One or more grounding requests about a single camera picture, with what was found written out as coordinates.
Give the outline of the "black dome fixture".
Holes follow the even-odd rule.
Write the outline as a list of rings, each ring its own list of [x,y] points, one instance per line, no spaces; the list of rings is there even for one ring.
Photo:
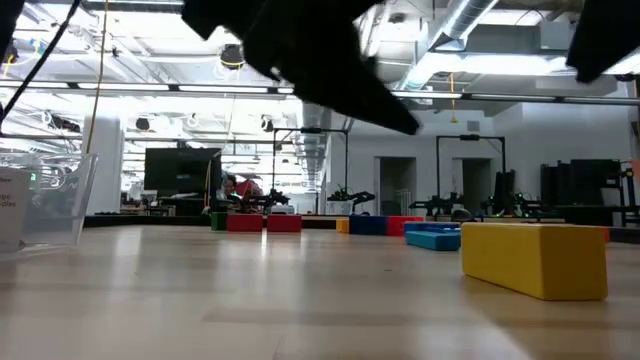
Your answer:
[[[219,57],[220,63],[228,70],[240,70],[245,59],[240,44],[225,44]]]

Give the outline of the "black cabinet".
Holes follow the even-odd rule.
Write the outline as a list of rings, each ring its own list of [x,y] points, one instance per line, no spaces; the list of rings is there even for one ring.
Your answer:
[[[622,205],[621,164],[610,159],[574,159],[540,166],[543,205]]]

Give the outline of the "yellow long block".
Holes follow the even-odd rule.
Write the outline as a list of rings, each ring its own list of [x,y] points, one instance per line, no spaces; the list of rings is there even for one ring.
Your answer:
[[[541,300],[608,297],[602,227],[464,223],[461,261],[469,277]]]

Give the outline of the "blue rectangular block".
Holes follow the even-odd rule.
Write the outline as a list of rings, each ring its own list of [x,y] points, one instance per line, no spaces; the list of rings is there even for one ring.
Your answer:
[[[387,218],[370,215],[350,216],[349,233],[352,235],[385,236],[387,234]]]

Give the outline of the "red rectangular block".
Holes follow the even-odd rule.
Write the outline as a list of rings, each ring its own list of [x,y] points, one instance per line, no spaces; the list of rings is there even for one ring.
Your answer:
[[[270,214],[267,216],[267,231],[276,233],[300,233],[302,231],[300,215]]]
[[[260,214],[229,214],[226,230],[228,232],[256,232],[263,229],[263,216]]]

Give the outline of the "dark blue long block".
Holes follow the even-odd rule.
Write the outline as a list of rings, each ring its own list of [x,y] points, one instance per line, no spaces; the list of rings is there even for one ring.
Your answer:
[[[438,222],[405,222],[403,231],[407,232],[459,232],[460,226],[455,223],[438,223]]]

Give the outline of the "silver slanted ventilation duct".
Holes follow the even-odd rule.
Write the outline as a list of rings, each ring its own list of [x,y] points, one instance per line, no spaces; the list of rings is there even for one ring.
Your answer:
[[[451,0],[446,12],[426,28],[414,45],[414,60],[396,90],[421,90],[442,67],[455,62],[448,53],[462,52],[471,32],[500,0]]]

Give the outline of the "red-orange long block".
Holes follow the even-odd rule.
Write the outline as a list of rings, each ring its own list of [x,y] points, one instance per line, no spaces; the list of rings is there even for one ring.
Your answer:
[[[388,216],[386,234],[388,236],[403,236],[404,224],[407,222],[423,222],[420,216]]]

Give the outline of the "light blue block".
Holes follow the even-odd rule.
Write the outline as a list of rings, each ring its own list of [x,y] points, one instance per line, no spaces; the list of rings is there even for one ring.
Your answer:
[[[409,231],[405,240],[408,245],[433,251],[458,251],[461,247],[461,236],[456,232]]]

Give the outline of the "red bag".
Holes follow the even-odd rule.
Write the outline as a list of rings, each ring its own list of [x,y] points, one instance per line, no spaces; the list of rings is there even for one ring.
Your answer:
[[[251,204],[251,199],[264,195],[260,186],[251,179],[239,182],[235,192],[240,198],[240,211],[244,213],[255,212],[256,207]]]

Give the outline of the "black monitor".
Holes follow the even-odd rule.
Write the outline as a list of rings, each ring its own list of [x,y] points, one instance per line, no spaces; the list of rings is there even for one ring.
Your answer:
[[[214,193],[221,187],[219,148],[147,148],[144,189],[161,196]]]

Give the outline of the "black gantry frame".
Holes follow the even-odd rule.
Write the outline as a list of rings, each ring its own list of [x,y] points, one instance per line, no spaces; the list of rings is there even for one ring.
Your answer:
[[[462,152],[452,149],[453,154],[441,160],[441,142],[445,139],[455,139],[467,142],[486,142],[500,155],[497,160],[492,155],[483,153],[481,146],[473,146],[480,155],[471,153],[469,149]],[[506,139],[502,136],[481,136],[477,134],[437,135],[435,138],[436,157],[436,196],[443,200],[440,206],[456,211],[458,205],[472,215],[485,216],[489,206],[498,201],[499,206],[505,205],[508,191],[505,188],[506,170]]]

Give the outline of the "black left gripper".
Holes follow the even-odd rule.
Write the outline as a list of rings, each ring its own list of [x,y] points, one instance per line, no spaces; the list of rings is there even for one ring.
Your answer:
[[[184,0],[182,20],[207,39],[222,26],[262,75],[307,102],[406,135],[419,122],[363,60],[354,20],[380,0]]]

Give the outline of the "silver round ventilation duct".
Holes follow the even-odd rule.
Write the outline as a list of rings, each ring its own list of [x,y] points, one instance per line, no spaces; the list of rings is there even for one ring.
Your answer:
[[[320,134],[331,131],[332,115],[331,109],[310,102],[303,102],[301,132]]]

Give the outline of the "clear plastic bin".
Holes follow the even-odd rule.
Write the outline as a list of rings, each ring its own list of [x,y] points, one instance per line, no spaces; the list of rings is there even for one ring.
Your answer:
[[[0,261],[79,244],[96,154],[0,153]]]

